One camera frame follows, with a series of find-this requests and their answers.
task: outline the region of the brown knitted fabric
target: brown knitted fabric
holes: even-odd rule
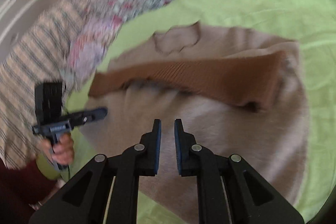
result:
[[[149,80],[229,105],[253,103],[256,108],[268,109],[278,91],[279,70],[285,56],[279,51],[256,57],[141,64],[97,73],[89,96],[127,88],[134,80]]]

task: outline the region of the black cable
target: black cable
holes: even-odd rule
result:
[[[70,167],[68,165],[68,181],[70,180]]]

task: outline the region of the dark red fabric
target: dark red fabric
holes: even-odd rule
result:
[[[34,212],[29,204],[46,198],[55,184],[40,172],[35,160],[20,170],[7,169],[0,160],[1,223],[28,223]]]

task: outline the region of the lime green cloth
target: lime green cloth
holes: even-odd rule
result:
[[[54,168],[54,166],[52,166],[47,158],[42,155],[42,154],[38,154],[37,158],[36,158],[36,165],[38,167],[38,169],[40,170],[40,172],[49,180],[56,180],[60,177],[60,173],[57,172]]]
[[[311,124],[306,175],[295,207],[305,221],[310,220],[336,183],[336,0],[176,0],[125,24],[99,70],[105,71],[111,58],[139,45],[156,30],[198,20],[209,25],[254,28],[300,41]],[[91,81],[71,95],[69,110],[84,107]],[[95,155],[78,130],[73,138],[76,155],[72,175]],[[140,194],[138,223],[182,221]]]

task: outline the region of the beige blanket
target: beige blanket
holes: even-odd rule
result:
[[[174,120],[215,154],[240,154],[290,203],[298,197],[305,171],[308,106],[301,81],[299,44],[285,38],[239,27],[195,24],[154,33],[147,42],[111,60],[109,70],[136,64],[209,58],[233,58],[285,51],[282,83],[269,111],[250,112],[153,83],[134,83],[127,90],[90,98],[86,107],[107,106],[109,114],[81,132],[98,153],[121,154],[162,121],[159,173],[141,177],[140,191],[183,220],[198,223],[196,178],[177,172]]]

